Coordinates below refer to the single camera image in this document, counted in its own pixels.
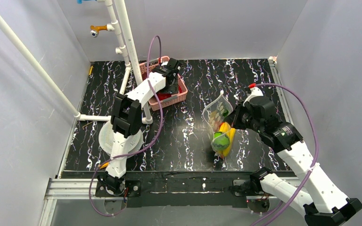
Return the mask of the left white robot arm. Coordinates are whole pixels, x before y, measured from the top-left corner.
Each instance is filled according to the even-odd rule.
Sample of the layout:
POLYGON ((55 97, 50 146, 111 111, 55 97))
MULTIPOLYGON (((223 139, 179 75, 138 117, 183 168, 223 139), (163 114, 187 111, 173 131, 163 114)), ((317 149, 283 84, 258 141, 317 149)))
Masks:
POLYGON ((117 94, 110 121, 99 132, 99 145, 110 156, 105 173, 98 176, 97 189, 120 196, 125 191, 127 158, 135 155, 143 145, 141 127, 143 106, 159 91, 178 82, 179 60, 170 58, 154 67, 140 85, 126 94, 117 94))

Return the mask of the green toy watermelon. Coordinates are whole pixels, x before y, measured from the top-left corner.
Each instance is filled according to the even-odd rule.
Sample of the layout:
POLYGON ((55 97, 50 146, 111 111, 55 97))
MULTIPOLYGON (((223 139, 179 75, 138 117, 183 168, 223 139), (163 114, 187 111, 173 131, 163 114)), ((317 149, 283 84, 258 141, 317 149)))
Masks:
POLYGON ((225 150, 230 146, 230 138, 226 133, 215 132, 212 140, 212 148, 215 152, 225 150))

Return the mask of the yellow toy bananas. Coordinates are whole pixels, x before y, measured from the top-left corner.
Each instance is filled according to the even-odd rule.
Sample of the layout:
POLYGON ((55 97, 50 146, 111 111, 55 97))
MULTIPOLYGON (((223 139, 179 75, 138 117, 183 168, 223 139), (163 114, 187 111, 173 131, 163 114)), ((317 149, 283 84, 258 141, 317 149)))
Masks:
POLYGON ((217 153, 221 158, 225 158, 230 153, 236 130, 228 123, 223 122, 219 131, 214 134, 213 145, 217 148, 217 153))

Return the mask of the clear polka dot zip bag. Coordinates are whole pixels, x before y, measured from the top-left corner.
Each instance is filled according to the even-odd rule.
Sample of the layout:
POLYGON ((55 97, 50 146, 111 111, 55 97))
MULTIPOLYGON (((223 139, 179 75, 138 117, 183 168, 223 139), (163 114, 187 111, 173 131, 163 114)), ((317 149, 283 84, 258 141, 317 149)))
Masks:
POLYGON ((221 105, 227 107, 230 111, 230 113, 233 111, 233 108, 228 101, 227 97, 224 95, 224 91, 220 91, 220 95, 211 103, 209 103, 202 111, 202 118, 205 122, 205 127, 208 132, 208 136, 211 142, 211 148, 212 148, 212 140, 214 138, 214 133, 219 131, 219 127, 221 124, 218 124, 214 122, 214 112, 216 108, 220 107, 221 105))

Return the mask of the orange toy carrot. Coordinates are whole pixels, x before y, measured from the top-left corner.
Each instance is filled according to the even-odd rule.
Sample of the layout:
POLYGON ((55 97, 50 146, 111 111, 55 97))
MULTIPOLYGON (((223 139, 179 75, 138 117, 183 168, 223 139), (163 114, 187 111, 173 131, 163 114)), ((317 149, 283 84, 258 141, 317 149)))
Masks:
POLYGON ((221 124, 223 122, 228 123, 231 125, 232 118, 230 117, 230 111, 227 107, 221 105, 220 107, 216 108, 214 112, 214 122, 221 124))

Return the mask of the red toy pepper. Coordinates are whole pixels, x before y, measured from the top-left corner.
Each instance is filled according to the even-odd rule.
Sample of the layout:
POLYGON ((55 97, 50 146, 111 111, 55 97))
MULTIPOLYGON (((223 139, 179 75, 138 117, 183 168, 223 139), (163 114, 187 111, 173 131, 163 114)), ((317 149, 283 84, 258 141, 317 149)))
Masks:
MULTIPOLYGON (((182 89, 180 86, 178 88, 179 88, 179 91, 178 91, 178 94, 179 94, 182 92, 182 89)), ((158 93, 157 95, 158 95, 158 98, 160 101, 168 99, 173 96, 173 94, 165 94, 165 93, 158 93)))

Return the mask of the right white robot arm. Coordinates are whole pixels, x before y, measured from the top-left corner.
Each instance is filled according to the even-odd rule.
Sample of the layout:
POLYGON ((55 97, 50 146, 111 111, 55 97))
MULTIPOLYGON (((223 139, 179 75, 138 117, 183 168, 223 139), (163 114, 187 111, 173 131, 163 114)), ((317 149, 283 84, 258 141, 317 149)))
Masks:
POLYGON ((330 180, 294 125, 277 118, 269 98, 258 96, 238 103, 225 122, 234 129, 257 132, 301 182, 294 187, 262 167, 250 175, 250 186, 255 192, 276 196, 286 207, 300 213, 309 226, 340 226, 362 210, 358 198, 349 198, 330 180))

